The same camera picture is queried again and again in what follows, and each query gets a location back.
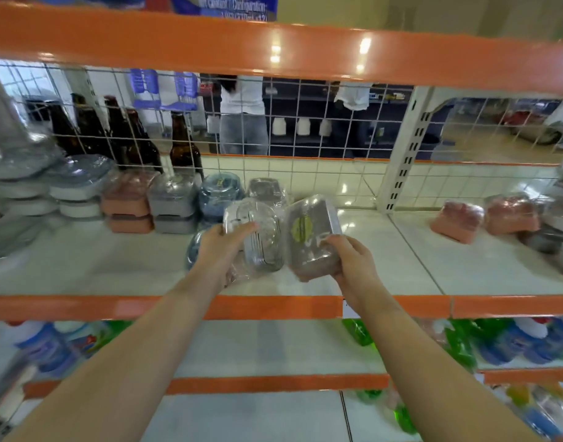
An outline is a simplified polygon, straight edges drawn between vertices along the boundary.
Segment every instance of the jeans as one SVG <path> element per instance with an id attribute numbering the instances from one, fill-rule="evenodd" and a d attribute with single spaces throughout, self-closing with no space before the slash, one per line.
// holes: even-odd
<path id="1" fill-rule="evenodd" d="M 267 155 L 269 132 L 264 116 L 243 114 L 220 118 L 220 152 L 235 155 Z"/>
<path id="2" fill-rule="evenodd" d="M 367 156 L 366 144 L 369 121 L 356 121 L 362 119 L 365 110 L 349 110 L 341 101 L 334 104 L 330 142 L 333 147 L 340 148 L 337 158 L 365 158 Z"/>

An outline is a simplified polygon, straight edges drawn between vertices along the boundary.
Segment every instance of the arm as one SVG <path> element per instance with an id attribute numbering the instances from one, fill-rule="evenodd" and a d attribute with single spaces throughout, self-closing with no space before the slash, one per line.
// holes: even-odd
<path id="1" fill-rule="evenodd" d="M 202 238 L 193 269 L 147 313 L 64 380 L 5 442 L 138 441 L 195 328 L 224 287 L 249 223 Z"/>
<path id="2" fill-rule="evenodd" d="M 372 335 L 425 442 L 541 442 L 404 312 L 364 245 L 345 236 L 327 240 L 341 257 L 335 279 Z"/>

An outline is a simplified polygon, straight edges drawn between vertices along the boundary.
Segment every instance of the beer bottle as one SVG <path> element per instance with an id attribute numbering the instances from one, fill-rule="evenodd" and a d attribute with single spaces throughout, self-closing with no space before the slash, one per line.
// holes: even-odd
<path id="1" fill-rule="evenodd" d="M 91 153 L 103 155 L 114 160 L 111 142 L 107 138 L 99 116 L 93 107 L 87 105 L 85 97 L 78 93 L 72 93 L 72 103 L 74 104 L 74 115 L 77 118 L 77 126 L 81 133 L 81 142 Z"/>
<path id="2" fill-rule="evenodd" d="M 154 166 L 153 170 L 162 173 L 163 167 L 160 164 L 159 150 L 146 133 L 140 118 L 138 118 L 138 112 L 133 108 L 127 108 L 126 113 L 130 121 L 131 131 L 134 133 L 134 140 L 130 142 L 126 151 L 128 161 L 130 164 Z"/>
<path id="3" fill-rule="evenodd" d="M 64 112 L 60 101 L 47 101 L 46 107 L 49 111 L 50 121 L 52 122 L 52 132 L 56 138 L 58 146 L 62 148 L 67 156 L 82 155 L 92 153 L 86 148 L 85 143 L 79 141 L 77 131 Z"/>
<path id="4" fill-rule="evenodd" d="M 127 164 L 126 151 L 134 143 L 130 125 L 124 119 L 122 110 L 115 96 L 104 96 L 105 106 L 108 108 L 111 144 L 119 168 L 124 170 Z"/>
<path id="5" fill-rule="evenodd" d="M 182 112 L 172 111 L 171 119 L 173 120 L 173 148 L 170 158 L 173 168 L 176 170 L 178 167 L 193 167 L 203 180 L 202 155 L 189 137 L 185 125 L 185 115 Z"/>

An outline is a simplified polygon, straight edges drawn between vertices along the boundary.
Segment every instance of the shelf label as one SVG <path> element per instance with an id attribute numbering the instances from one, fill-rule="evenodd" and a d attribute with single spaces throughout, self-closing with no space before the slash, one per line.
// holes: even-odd
<path id="1" fill-rule="evenodd" d="M 343 300 L 343 318 L 359 318 L 355 310 L 351 309 L 351 306 L 347 304 L 346 299 Z"/>

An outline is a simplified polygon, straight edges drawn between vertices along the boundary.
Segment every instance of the forearm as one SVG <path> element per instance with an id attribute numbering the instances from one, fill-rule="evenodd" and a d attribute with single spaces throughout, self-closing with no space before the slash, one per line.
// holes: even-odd
<path id="1" fill-rule="evenodd" d="M 537 442 L 383 287 L 362 316 L 425 442 Z"/>
<path id="2" fill-rule="evenodd" d="M 190 273 L 64 380 L 5 441 L 138 441 L 213 297 L 200 289 L 216 287 Z"/>

